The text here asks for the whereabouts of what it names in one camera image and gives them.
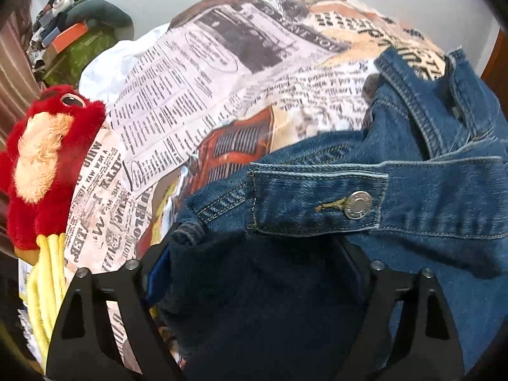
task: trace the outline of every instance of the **jeans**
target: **jeans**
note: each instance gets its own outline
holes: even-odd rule
[[[330,379],[366,306],[340,239],[430,268],[471,368],[508,310],[508,124],[462,50],[423,81],[390,49],[363,131],[321,133],[186,199],[149,276],[192,379]],[[347,216],[353,193],[370,196]]]

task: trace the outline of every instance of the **denim fabric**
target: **denim fabric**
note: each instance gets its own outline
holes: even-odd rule
[[[361,327],[341,239],[432,269],[466,368],[508,310],[508,124],[462,50],[423,81],[387,50],[372,126],[272,153],[186,201],[148,283],[192,379],[329,379]],[[358,220],[319,205],[372,196]]]

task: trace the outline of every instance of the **silver button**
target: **silver button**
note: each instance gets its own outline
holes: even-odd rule
[[[352,193],[344,204],[344,214],[347,218],[357,220],[363,218],[370,211],[372,198],[367,192],[359,190]]]

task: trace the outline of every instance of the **orange object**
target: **orange object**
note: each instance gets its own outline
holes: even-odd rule
[[[46,66],[49,66],[55,57],[74,43],[88,31],[84,23],[76,23],[55,37],[42,56]]]

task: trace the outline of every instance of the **red plush toy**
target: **red plush toy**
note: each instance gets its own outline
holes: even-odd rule
[[[37,235],[65,232],[81,165],[104,119],[102,102],[54,86],[14,126],[0,153],[0,189],[9,196],[7,233],[18,250],[38,249]]]

